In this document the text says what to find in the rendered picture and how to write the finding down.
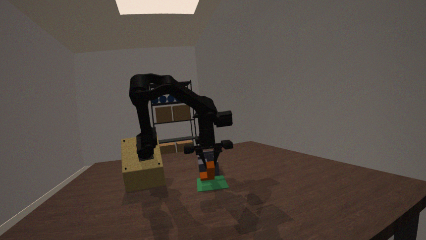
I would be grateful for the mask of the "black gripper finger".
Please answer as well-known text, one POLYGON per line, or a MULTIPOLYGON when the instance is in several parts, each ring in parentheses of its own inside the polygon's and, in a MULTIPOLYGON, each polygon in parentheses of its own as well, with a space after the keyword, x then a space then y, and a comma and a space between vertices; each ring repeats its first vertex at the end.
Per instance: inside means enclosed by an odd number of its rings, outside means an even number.
POLYGON ((202 151, 202 153, 196 153, 196 155, 199 155, 199 157, 201 158, 205 168, 207 168, 203 151, 202 151))
POLYGON ((222 150, 215 151, 215 149, 213 149, 213 161, 214 161, 214 166, 215 167, 216 167, 217 159, 218 159, 218 156, 219 156, 220 152, 222 152, 222 150))

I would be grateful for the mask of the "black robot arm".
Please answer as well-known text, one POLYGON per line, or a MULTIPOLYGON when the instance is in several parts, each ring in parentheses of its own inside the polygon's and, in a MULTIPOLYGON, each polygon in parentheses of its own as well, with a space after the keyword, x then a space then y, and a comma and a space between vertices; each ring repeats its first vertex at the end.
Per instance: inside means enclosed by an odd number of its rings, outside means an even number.
POLYGON ((151 127, 148 102, 162 95, 171 95, 177 100, 193 108, 198 118, 199 130, 231 126, 232 112, 218 112, 211 98, 200 96, 176 81, 170 75, 137 74, 130 79, 129 97, 136 107, 141 133, 136 136, 139 161, 154 159, 154 148, 157 143, 156 127, 151 127), (149 90, 149 84, 159 86, 149 90))

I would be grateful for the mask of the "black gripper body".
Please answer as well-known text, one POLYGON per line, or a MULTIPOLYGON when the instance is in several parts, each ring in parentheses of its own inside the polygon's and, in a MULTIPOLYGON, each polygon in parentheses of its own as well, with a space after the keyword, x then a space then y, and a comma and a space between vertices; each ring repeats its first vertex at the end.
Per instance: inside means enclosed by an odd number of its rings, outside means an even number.
POLYGON ((222 140, 221 143, 215 143, 214 128, 199 130, 200 144, 194 146, 194 144, 188 144, 184 146, 184 154, 202 153, 202 150, 215 149, 215 151, 222 150, 222 147, 227 150, 233 148, 233 142, 230 140, 222 140))

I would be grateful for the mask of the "orange l-shaped part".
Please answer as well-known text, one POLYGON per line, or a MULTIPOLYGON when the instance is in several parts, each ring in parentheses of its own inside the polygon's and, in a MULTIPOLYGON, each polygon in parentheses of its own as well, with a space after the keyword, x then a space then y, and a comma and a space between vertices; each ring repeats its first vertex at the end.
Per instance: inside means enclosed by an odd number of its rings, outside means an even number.
POLYGON ((207 171, 200 173, 201 181, 214 180, 215 166, 214 161, 206 162, 207 171))

